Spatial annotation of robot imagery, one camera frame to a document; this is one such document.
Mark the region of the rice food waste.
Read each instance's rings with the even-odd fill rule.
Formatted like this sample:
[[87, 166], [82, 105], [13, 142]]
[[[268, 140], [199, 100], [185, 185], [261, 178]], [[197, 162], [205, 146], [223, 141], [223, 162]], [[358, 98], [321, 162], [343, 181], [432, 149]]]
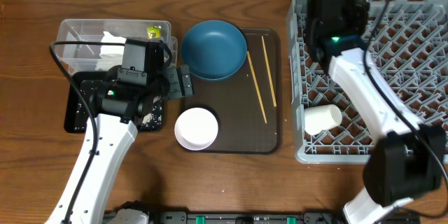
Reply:
[[163, 101], [157, 101], [152, 107], [152, 111], [146, 115], [140, 127], [142, 132], [155, 132], [162, 128], [163, 121]]

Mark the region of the blue round plate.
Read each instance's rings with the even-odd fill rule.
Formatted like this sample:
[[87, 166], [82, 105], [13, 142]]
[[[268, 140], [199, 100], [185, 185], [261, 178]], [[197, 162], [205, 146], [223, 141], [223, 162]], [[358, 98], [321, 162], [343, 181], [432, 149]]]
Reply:
[[239, 28], [222, 20], [207, 20], [186, 32], [181, 43], [181, 59], [196, 77], [221, 81], [240, 70], [246, 61], [247, 49]]

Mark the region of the white pink shallow bowl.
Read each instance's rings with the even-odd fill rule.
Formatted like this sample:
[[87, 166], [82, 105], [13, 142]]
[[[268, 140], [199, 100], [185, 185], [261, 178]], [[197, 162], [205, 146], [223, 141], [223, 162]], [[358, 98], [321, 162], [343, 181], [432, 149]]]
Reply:
[[218, 136], [218, 121], [205, 108], [190, 108], [177, 118], [174, 134], [178, 143], [187, 150], [208, 148]]

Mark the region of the green orange snack wrapper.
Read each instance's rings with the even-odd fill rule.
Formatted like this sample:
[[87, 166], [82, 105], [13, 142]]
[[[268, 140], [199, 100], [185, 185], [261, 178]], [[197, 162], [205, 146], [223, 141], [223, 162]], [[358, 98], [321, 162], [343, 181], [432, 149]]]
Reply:
[[161, 39], [162, 38], [162, 27], [161, 26], [147, 27], [147, 38], [148, 39]]

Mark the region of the white paper napkin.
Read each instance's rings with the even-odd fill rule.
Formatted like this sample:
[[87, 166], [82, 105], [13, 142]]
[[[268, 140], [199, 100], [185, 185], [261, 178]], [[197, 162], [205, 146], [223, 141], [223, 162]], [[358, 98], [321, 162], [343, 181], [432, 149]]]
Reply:
[[[108, 31], [104, 31], [101, 39], [102, 43], [125, 43], [126, 38], [114, 36]], [[97, 62], [96, 70], [108, 71], [110, 68], [121, 65], [123, 62], [124, 47], [122, 45], [102, 45], [100, 48], [100, 59]]]

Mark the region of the white plastic cup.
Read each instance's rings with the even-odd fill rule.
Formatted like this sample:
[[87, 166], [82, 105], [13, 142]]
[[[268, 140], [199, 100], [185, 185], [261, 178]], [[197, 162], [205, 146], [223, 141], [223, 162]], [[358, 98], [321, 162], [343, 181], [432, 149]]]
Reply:
[[322, 131], [331, 130], [342, 122], [342, 112], [334, 105], [323, 105], [304, 110], [304, 130], [309, 135], [317, 135]]

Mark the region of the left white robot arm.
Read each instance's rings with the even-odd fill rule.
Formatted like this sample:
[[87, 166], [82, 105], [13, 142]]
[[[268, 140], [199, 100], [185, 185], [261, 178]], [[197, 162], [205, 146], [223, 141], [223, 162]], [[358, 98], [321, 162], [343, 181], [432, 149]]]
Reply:
[[50, 44], [53, 61], [87, 112], [80, 153], [48, 223], [100, 223], [123, 159], [141, 122], [161, 99], [192, 95], [189, 68], [172, 67], [172, 52], [162, 40], [129, 38], [122, 43], [122, 63], [112, 67], [93, 93], [84, 98]]

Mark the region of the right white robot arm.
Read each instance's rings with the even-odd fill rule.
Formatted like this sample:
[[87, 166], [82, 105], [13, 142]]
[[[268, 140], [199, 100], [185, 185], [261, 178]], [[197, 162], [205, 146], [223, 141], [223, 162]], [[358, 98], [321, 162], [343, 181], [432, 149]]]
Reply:
[[424, 124], [379, 73], [362, 38], [369, 9], [366, 0], [307, 0], [309, 56], [343, 89], [374, 142], [363, 189], [344, 205], [346, 223], [381, 223], [447, 182], [446, 133]]

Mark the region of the clear plastic waste bin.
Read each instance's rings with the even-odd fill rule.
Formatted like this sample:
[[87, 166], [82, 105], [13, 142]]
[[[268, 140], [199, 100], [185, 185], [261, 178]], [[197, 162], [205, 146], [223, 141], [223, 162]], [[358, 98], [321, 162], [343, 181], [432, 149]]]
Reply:
[[[124, 19], [66, 19], [59, 26], [58, 41], [101, 42], [104, 32], [114, 36], [147, 39], [147, 27], [161, 26], [162, 38], [172, 53], [171, 67], [177, 63], [178, 41], [171, 35], [172, 26], [165, 20], [124, 20]], [[79, 71], [98, 71], [101, 45], [57, 45], [55, 54], [66, 64], [67, 71], [73, 75]]]

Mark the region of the grey plastic dishwasher rack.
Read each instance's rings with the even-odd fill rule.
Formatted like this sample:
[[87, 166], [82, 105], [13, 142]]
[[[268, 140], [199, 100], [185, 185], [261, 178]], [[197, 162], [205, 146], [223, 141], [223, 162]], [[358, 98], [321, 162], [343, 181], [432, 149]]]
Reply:
[[[295, 158], [302, 164], [363, 164], [374, 144], [342, 88], [313, 62], [305, 45], [307, 0], [292, 0], [286, 16], [292, 81]], [[392, 0], [370, 45], [392, 90], [426, 124], [447, 126], [447, 0]], [[334, 104], [341, 124], [311, 136], [303, 112]]]

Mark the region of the brown plastic serving tray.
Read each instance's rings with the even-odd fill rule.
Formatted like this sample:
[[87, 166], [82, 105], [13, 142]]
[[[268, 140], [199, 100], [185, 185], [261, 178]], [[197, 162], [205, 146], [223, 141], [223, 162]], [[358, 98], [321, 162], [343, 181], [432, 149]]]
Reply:
[[[281, 44], [271, 29], [243, 28], [260, 89], [267, 124], [264, 123], [249, 62], [225, 80], [208, 81], [192, 77], [193, 96], [181, 102], [181, 110], [201, 107], [218, 121], [218, 136], [207, 153], [273, 153], [281, 145], [282, 90]], [[261, 36], [264, 36], [277, 107], [273, 107]]]

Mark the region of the left wooden chopstick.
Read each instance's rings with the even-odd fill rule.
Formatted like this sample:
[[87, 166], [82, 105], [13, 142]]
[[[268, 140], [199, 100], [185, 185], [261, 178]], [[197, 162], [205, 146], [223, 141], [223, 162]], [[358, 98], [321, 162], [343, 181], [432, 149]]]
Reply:
[[250, 70], [251, 70], [251, 75], [252, 75], [252, 78], [253, 78], [253, 83], [254, 83], [254, 86], [255, 86], [255, 91], [256, 91], [256, 94], [257, 94], [257, 98], [258, 98], [260, 110], [261, 110], [261, 113], [262, 113], [262, 117], [263, 117], [264, 123], [267, 124], [267, 117], [266, 117], [265, 109], [264, 109], [264, 106], [263, 106], [263, 100], [262, 100], [262, 97], [261, 97], [260, 89], [259, 89], [257, 78], [256, 78], [255, 69], [253, 67], [253, 63], [252, 63], [252, 59], [251, 59], [251, 55], [250, 55], [249, 51], [246, 52], [246, 56], [247, 56], [247, 60], [248, 60], [248, 63], [249, 63]]

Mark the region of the wooden chopstick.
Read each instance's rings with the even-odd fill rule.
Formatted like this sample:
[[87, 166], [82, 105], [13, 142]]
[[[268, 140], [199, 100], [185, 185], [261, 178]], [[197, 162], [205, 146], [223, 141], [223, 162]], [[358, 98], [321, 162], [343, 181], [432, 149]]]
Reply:
[[257, 98], [258, 98], [260, 110], [261, 110], [261, 113], [262, 113], [262, 117], [263, 117], [264, 123], [267, 124], [267, 117], [266, 117], [265, 109], [264, 109], [264, 106], [263, 106], [263, 100], [262, 100], [262, 97], [261, 97], [260, 89], [259, 89], [257, 78], [256, 78], [255, 69], [253, 67], [253, 63], [252, 63], [252, 59], [251, 59], [251, 55], [250, 55], [249, 51], [246, 52], [246, 56], [247, 56], [247, 60], [248, 60], [248, 63], [249, 63], [250, 70], [251, 70], [251, 75], [252, 75], [252, 78], [253, 78], [253, 83], [254, 83], [254, 86], [255, 86], [255, 91], [256, 91], [256, 94], [257, 94]]
[[267, 70], [267, 76], [269, 79], [269, 87], [271, 90], [272, 103], [273, 103], [273, 107], [277, 107], [277, 100], [276, 100], [276, 96], [275, 96], [274, 85], [273, 85], [272, 75], [271, 75], [271, 71], [270, 71], [270, 63], [269, 63], [265, 39], [264, 39], [263, 35], [261, 36], [261, 40], [262, 40], [262, 49], [263, 49], [263, 53], [265, 56], [265, 66], [266, 66], [266, 70]]

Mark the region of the right wooden chopstick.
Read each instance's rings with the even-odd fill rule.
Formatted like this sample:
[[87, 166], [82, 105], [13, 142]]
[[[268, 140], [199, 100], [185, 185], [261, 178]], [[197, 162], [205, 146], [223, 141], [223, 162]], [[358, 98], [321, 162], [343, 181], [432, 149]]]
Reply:
[[263, 53], [265, 56], [265, 66], [266, 66], [266, 70], [267, 70], [267, 76], [269, 79], [269, 87], [271, 90], [272, 103], [273, 103], [273, 107], [277, 107], [277, 100], [276, 100], [276, 96], [275, 96], [274, 85], [273, 85], [272, 75], [271, 75], [271, 71], [270, 71], [270, 63], [269, 63], [265, 39], [264, 39], [263, 35], [261, 36], [261, 40], [262, 40], [262, 49], [263, 49]]

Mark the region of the black plastic tray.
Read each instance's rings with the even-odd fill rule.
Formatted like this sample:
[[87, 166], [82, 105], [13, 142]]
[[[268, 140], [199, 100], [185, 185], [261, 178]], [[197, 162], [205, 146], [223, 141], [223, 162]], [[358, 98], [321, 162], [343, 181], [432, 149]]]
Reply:
[[[102, 81], [106, 71], [79, 71], [72, 78], [84, 96], [89, 96], [96, 85], [93, 81]], [[79, 101], [76, 91], [70, 87], [64, 119], [64, 129], [68, 133], [85, 133], [88, 114]]]

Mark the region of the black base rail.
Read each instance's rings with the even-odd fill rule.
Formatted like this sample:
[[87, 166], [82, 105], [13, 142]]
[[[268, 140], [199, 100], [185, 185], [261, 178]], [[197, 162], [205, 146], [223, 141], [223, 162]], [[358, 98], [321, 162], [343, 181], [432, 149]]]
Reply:
[[185, 209], [156, 211], [142, 202], [126, 202], [104, 214], [102, 223], [147, 224], [337, 224], [338, 213], [308, 211], [302, 213], [193, 213]]

